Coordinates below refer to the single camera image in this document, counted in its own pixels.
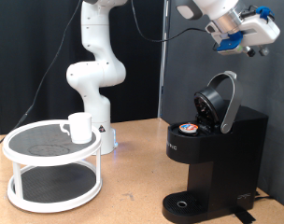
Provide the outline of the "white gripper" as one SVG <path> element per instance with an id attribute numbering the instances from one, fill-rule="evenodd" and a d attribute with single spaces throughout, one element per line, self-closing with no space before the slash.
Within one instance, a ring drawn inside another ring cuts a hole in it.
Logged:
<path id="1" fill-rule="evenodd" d="M 277 25 L 271 20 L 265 20 L 258 14 L 245 18 L 239 25 L 239 30 L 243 34 L 241 45 L 246 47 L 247 55 L 254 57 L 256 52 L 250 46 L 259 46 L 262 56 L 267 56 L 270 52 L 265 45 L 272 44 L 280 35 Z"/>

